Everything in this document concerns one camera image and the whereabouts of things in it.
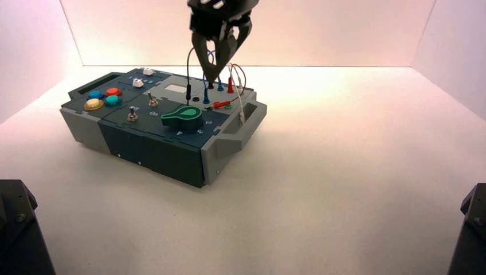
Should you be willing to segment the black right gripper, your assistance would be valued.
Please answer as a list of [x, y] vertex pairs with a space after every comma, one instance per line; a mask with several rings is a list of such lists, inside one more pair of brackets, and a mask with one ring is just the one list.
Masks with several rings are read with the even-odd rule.
[[[259, 1], [188, 1], [191, 41], [208, 82], [214, 82], [252, 30], [250, 15]], [[216, 66], [207, 56], [207, 39], [215, 43]]]

